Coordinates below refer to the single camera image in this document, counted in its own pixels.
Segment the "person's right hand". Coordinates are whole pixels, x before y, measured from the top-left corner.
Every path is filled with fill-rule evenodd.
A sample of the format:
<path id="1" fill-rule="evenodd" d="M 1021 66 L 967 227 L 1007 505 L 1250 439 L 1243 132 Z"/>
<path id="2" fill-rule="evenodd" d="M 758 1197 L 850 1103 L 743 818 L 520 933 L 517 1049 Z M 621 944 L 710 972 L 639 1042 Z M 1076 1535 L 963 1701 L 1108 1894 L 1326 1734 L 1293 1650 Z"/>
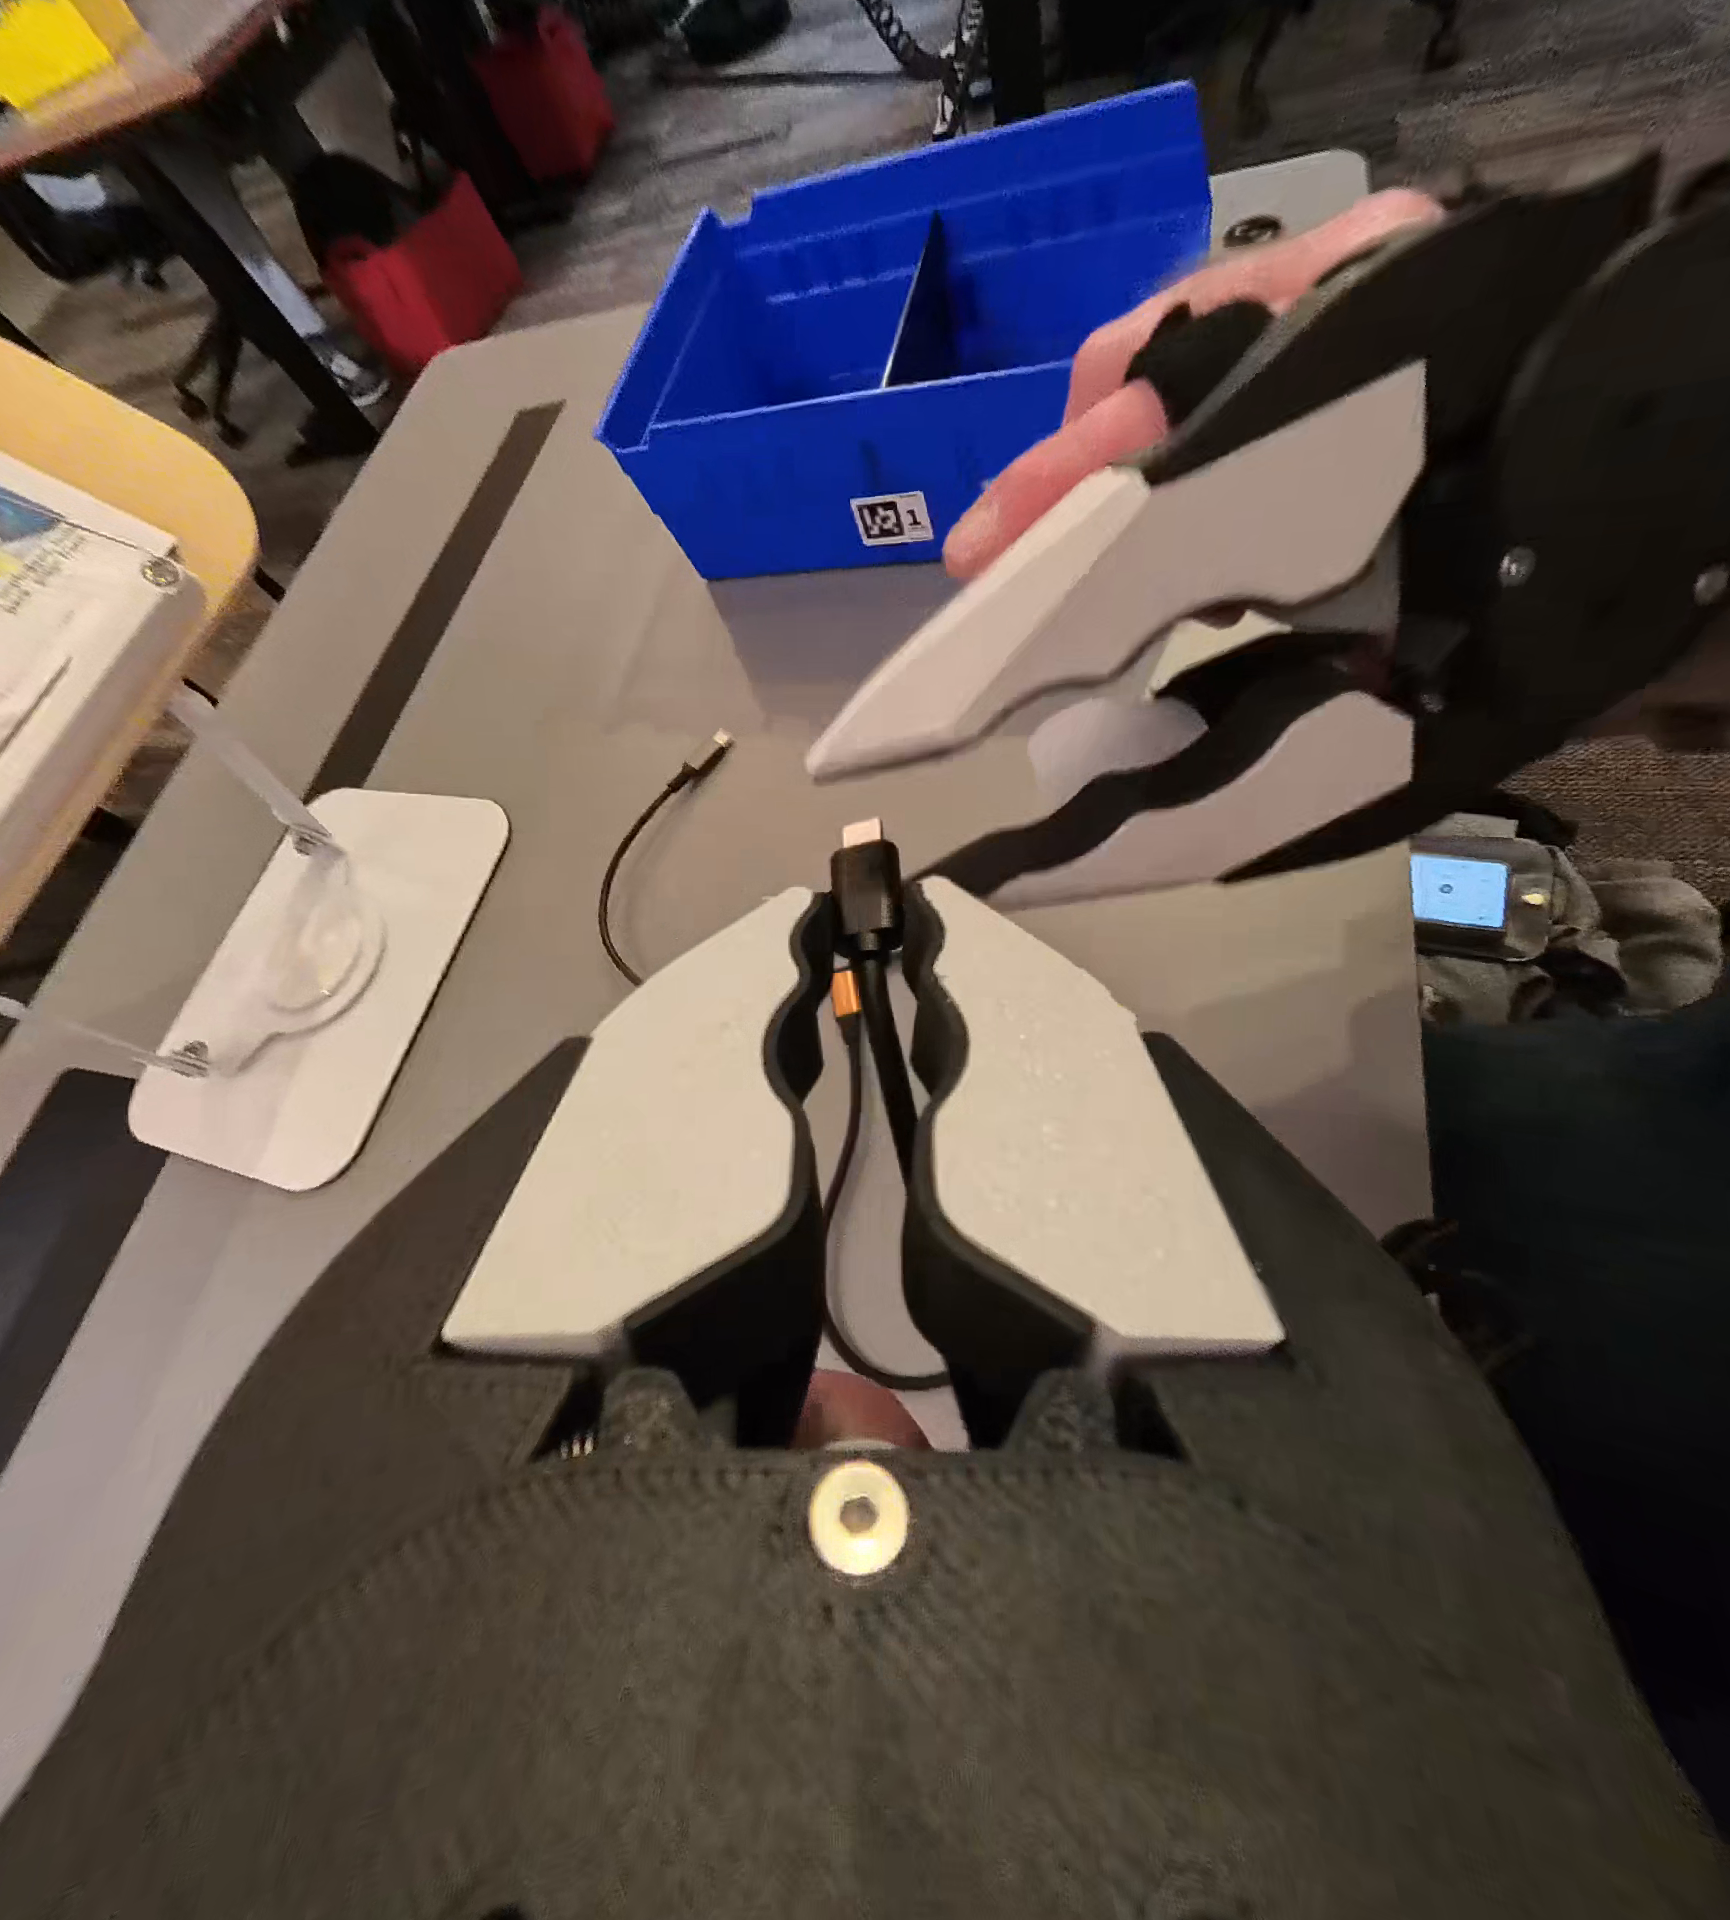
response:
<path id="1" fill-rule="evenodd" d="M 1202 317 L 1244 301 L 1283 314 L 1334 268 L 1445 214 L 1424 190 L 1378 190 L 1310 233 L 1220 255 L 1097 329 L 1073 359 L 1064 423 L 1010 463 L 951 530 L 951 576 L 982 576 L 1094 473 L 1167 440 L 1167 408 L 1130 367 L 1170 314 Z"/>

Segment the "person's dark clothing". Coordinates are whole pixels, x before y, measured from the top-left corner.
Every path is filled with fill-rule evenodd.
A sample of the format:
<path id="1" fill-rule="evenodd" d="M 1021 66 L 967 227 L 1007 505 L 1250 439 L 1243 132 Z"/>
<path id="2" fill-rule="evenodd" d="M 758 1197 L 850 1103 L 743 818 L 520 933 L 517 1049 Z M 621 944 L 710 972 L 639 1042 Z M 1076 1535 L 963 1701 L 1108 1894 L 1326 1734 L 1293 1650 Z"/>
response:
<path id="1" fill-rule="evenodd" d="M 1448 1261 L 1627 1666 L 1730 1844 L 1730 975 L 1424 1037 Z"/>

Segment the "yellow bin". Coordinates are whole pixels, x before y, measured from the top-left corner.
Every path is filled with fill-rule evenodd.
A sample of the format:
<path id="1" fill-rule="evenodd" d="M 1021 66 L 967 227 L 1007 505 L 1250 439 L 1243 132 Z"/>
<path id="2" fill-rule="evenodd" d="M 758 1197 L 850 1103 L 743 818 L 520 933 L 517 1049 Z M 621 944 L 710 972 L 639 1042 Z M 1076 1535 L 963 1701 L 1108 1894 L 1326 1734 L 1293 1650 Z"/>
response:
<path id="1" fill-rule="evenodd" d="M 0 106 L 32 112 L 115 71 L 140 38 L 131 2 L 0 2 Z"/>

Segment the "wooden desk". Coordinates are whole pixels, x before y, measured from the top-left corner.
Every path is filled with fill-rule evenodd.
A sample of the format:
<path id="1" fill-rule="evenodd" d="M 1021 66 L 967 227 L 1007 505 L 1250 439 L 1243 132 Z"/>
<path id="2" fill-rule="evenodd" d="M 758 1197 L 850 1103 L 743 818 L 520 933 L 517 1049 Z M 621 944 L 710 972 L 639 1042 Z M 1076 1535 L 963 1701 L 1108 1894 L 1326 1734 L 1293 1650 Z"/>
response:
<path id="1" fill-rule="evenodd" d="M 281 50 L 286 75 L 313 78 L 365 23 L 372 2 L 133 2 L 143 38 L 118 67 L 53 102 L 0 106 L 0 176 L 63 165 L 118 136 L 198 106 Z"/>

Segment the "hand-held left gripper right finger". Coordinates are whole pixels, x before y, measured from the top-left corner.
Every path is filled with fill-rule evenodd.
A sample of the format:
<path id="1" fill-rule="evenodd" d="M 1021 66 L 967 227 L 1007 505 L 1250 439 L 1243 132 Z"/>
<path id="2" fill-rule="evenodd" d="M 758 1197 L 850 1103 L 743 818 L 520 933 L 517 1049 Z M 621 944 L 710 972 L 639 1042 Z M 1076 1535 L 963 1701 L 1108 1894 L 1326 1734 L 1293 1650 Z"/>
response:
<path id="1" fill-rule="evenodd" d="M 937 875 L 904 895 L 911 1065 L 901 1284 L 973 1449 L 1080 1372 L 1260 1358 L 1288 1329 L 1139 1017 Z"/>

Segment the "smooth black cable orange plugs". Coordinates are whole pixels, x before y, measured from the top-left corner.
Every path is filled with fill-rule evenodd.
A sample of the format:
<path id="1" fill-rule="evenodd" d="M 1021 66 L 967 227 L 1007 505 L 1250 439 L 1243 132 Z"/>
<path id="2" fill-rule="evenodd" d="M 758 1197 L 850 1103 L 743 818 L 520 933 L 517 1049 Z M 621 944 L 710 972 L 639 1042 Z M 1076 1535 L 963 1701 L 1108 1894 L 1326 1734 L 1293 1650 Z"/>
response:
<path id="1" fill-rule="evenodd" d="M 621 951 L 619 941 L 612 937 L 612 891 L 615 891 L 619 874 L 621 874 L 628 857 L 636 852 L 639 840 L 647 835 L 647 828 L 653 828 L 659 814 L 670 802 L 675 802 L 677 798 L 682 798 L 685 793 L 692 793 L 695 786 L 708 780 L 710 772 L 716 772 L 716 767 L 732 753 L 733 753 L 733 732 L 729 732 L 726 727 L 708 732 L 708 738 L 680 762 L 677 772 L 673 772 L 673 779 L 664 780 L 656 800 L 647 802 L 647 808 L 633 819 L 633 826 L 621 835 L 612 857 L 607 859 L 607 871 L 604 871 L 600 892 L 597 892 L 597 933 L 600 933 L 600 944 L 601 944 L 607 960 L 612 962 L 615 975 L 629 988 L 645 985 L 645 975 L 639 975 L 633 968 L 633 962 Z M 862 1139 L 862 1117 L 865 1117 L 865 1107 L 869 1107 L 865 1103 L 865 1087 L 862 1087 L 862 1056 L 865 1056 L 869 1038 L 875 1033 L 869 1028 L 869 1014 L 862 1009 L 862 995 L 857 988 L 857 979 L 855 979 L 851 968 L 845 968 L 841 962 L 833 972 L 828 1002 L 833 1002 L 833 1019 L 838 1024 L 838 1038 L 845 1049 L 850 1107 L 845 1107 L 845 1136 L 838 1148 L 838 1160 L 833 1166 L 833 1177 L 828 1177 L 827 1194 L 824 1194 L 827 1245 L 833 1245 L 833 1235 L 838 1230 L 838 1209 L 841 1209 L 841 1202 L 845 1200 L 855 1156 L 857 1156 L 857 1148 Z M 937 1371 L 937 1372 L 896 1371 L 896 1368 L 879 1365 L 875 1357 L 859 1350 L 857 1343 L 851 1340 L 851 1332 L 845 1329 L 845 1318 L 838 1308 L 838 1298 L 835 1298 L 833 1285 L 827 1285 L 827 1298 L 824 1298 L 824 1332 L 827 1332 L 827 1340 L 833 1343 L 835 1357 L 845 1365 L 845 1371 L 851 1371 L 857 1379 L 872 1381 L 889 1392 L 923 1395 L 923 1392 L 942 1389 L 951 1385 L 951 1376 L 945 1371 Z"/>

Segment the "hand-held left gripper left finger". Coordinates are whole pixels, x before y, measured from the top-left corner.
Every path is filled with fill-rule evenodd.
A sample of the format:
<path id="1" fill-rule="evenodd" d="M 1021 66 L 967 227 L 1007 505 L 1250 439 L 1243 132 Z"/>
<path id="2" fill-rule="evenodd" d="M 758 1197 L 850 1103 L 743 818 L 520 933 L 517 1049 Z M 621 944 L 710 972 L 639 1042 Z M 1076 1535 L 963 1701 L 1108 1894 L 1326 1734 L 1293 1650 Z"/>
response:
<path id="1" fill-rule="evenodd" d="M 441 1348 L 675 1376 L 744 1449 L 792 1441 L 824 1340 L 828 898 L 792 885 L 600 1021 Z"/>

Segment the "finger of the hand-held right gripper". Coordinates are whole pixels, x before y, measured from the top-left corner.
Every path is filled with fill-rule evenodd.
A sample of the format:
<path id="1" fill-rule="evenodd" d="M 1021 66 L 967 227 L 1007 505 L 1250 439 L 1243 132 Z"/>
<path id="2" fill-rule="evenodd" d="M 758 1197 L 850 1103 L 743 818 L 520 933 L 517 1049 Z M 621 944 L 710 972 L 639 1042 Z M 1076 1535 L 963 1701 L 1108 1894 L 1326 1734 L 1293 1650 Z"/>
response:
<path id="1" fill-rule="evenodd" d="M 1052 784 L 1202 736 L 1149 720 L 1164 670 L 1271 638 L 1392 641 L 1400 519 L 1427 463 L 1427 367 L 1403 366 L 1170 482 L 1091 474 L 901 642 L 806 753 L 814 784 L 1028 732 Z"/>
<path id="2" fill-rule="evenodd" d="M 937 874 L 991 908 L 1220 885 L 1411 774 L 1414 720 L 1344 661 L 1303 661 L 1265 669 L 1215 722 L 1132 720 L 1045 818 L 979 838 Z"/>

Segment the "grey fabric bag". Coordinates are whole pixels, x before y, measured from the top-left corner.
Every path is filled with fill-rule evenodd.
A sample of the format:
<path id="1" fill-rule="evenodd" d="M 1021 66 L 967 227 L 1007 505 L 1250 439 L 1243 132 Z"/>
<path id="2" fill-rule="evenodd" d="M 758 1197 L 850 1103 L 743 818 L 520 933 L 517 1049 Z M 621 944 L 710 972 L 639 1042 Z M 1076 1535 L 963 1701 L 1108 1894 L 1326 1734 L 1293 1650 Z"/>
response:
<path id="1" fill-rule="evenodd" d="M 1716 992 L 1719 909 L 1661 859 L 1574 859 L 1574 828 L 1533 802 L 1465 812 L 1418 838 L 1498 835 L 1554 854 L 1554 937 L 1533 962 L 1427 957 L 1415 950 L 1422 1017 L 1501 1028 L 1568 1014 L 1650 1019 Z"/>

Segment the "small device with lit screen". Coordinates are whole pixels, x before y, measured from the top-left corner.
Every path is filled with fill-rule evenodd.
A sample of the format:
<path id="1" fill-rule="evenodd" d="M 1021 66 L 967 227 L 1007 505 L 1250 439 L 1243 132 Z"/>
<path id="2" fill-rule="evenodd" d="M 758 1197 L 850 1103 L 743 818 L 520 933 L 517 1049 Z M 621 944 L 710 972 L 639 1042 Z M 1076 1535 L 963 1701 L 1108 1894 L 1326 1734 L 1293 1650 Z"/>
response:
<path id="1" fill-rule="evenodd" d="M 1554 854 L 1498 835 L 1418 838 L 1408 854 L 1414 941 L 1427 957 L 1521 965 L 1554 937 Z"/>

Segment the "large blue plastic bin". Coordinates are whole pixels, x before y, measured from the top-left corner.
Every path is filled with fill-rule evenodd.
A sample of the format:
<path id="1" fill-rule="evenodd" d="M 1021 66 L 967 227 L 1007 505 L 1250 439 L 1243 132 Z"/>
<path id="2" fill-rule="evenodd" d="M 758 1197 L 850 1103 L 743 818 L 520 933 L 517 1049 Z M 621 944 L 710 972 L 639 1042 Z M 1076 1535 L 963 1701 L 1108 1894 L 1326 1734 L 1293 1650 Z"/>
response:
<path id="1" fill-rule="evenodd" d="M 938 562 L 1208 238 L 1189 82 L 706 209 L 597 440 L 708 582 Z"/>

